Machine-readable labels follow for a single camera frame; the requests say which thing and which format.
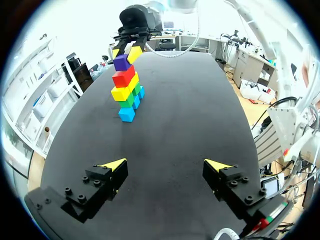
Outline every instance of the black tabletop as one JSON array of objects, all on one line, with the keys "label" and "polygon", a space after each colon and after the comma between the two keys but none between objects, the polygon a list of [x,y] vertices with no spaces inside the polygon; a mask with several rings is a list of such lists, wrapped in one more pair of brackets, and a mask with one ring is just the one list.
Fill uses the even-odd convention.
[{"label": "black tabletop", "polygon": [[61,125],[41,187],[63,194],[92,164],[127,158],[129,175],[118,194],[84,223],[93,231],[112,240],[204,240],[222,228],[240,233],[244,221],[202,177],[208,158],[238,164],[259,182],[250,127],[225,74],[211,55],[198,52],[175,58],[147,52],[134,67],[145,97],[133,122],[118,116],[112,67]]}]

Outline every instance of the screen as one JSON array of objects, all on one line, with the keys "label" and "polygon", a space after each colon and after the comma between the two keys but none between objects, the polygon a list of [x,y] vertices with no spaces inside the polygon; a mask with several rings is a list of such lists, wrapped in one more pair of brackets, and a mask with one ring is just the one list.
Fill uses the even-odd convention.
[{"label": "screen", "polygon": [[173,21],[164,21],[163,26],[164,26],[164,28],[173,28],[174,22]]}]

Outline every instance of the white cable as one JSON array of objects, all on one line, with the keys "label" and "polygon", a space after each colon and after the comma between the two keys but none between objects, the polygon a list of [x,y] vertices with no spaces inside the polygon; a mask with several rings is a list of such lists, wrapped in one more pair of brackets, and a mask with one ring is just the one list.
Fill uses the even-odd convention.
[{"label": "white cable", "polygon": [[230,228],[222,228],[218,233],[215,235],[213,240],[219,240],[222,234],[227,234],[231,240],[238,240],[239,236]]},{"label": "white cable", "polygon": [[197,19],[198,19],[198,32],[196,34],[196,37],[195,37],[195,40],[193,41],[193,43],[191,44],[191,46],[189,46],[185,51],[183,52],[180,52],[176,55],[165,55],[165,54],[162,54],[162,53],[159,53],[155,50],[153,50],[149,45],[148,43],[145,43],[145,46],[147,49],[149,49],[151,52],[153,52],[154,54],[160,56],[160,57],[164,57],[164,58],[168,58],[168,59],[171,59],[171,58],[177,58],[177,57],[180,57],[182,56],[183,54],[186,54],[187,52],[189,52],[198,42],[199,40],[199,36],[200,36],[200,16],[199,16],[199,0],[196,2],[196,14],[197,14]]},{"label": "white cable", "polygon": [[242,26],[243,26],[243,28],[244,28],[244,30],[245,30],[246,36],[247,36],[247,38],[249,39],[249,34],[248,34],[248,32],[247,32],[246,25],[244,24],[244,20],[242,19],[242,16],[241,16],[240,13],[238,12],[238,8],[236,8],[236,6],[235,6],[232,2],[229,2],[229,1],[227,1],[227,0],[223,0],[223,1],[224,1],[226,4],[229,4],[230,6],[232,6],[232,7],[236,10],[236,12],[238,13],[239,18],[240,18],[240,20],[241,20],[241,22],[242,22]]}]

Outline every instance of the bolt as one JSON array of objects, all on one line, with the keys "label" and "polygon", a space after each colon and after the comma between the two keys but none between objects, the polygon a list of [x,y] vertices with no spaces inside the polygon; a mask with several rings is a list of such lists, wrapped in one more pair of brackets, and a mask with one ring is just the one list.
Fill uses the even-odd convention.
[{"label": "bolt", "polygon": [[245,176],[244,178],[242,178],[242,182],[246,184],[247,182],[249,182],[249,178]]},{"label": "bolt", "polygon": [[267,189],[266,189],[265,187],[262,187],[262,188],[260,189],[260,191],[259,191],[259,194],[260,194],[261,196],[266,195],[266,194],[267,194]]},{"label": "bolt", "polygon": [[230,182],[231,187],[235,188],[238,185],[237,181]]},{"label": "bolt", "polygon": [[40,205],[39,203],[37,203],[37,204],[35,205],[35,207],[36,207],[36,209],[38,209],[38,210],[42,209],[42,205]]},{"label": "bolt", "polygon": [[89,178],[88,178],[87,176],[83,176],[83,177],[82,177],[82,181],[83,181],[84,183],[88,183],[88,182],[89,182]]},{"label": "bolt", "polygon": [[65,187],[65,188],[64,188],[64,192],[65,192],[65,194],[67,194],[67,195],[71,195],[71,194],[72,194],[72,191],[71,191],[71,188],[70,188],[70,187]]},{"label": "bolt", "polygon": [[253,198],[251,195],[247,196],[247,197],[244,199],[244,201],[245,201],[247,204],[252,203],[253,200],[254,200],[254,198]]},{"label": "bolt", "polygon": [[79,203],[84,204],[87,201],[86,196],[80,194],[78,196],[78,201],[79,201]]},{"label": "bolt", "polygon": [[101,184],[101,182],[100,182],[99,180],[94,180],[94,181],[93,181],[93,185],[94,185],[95,187],[99,187],[100,184]]}]

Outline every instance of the chair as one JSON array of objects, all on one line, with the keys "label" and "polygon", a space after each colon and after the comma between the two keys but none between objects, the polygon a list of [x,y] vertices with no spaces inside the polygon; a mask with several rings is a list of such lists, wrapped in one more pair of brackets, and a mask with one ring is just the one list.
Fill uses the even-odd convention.
[{"label": "chair", "polygon": [[160,44],[160,48],[165,51],[172,51],[173,49],[176,49],[176,45],[171,42],[165,42],[165,43]]}]

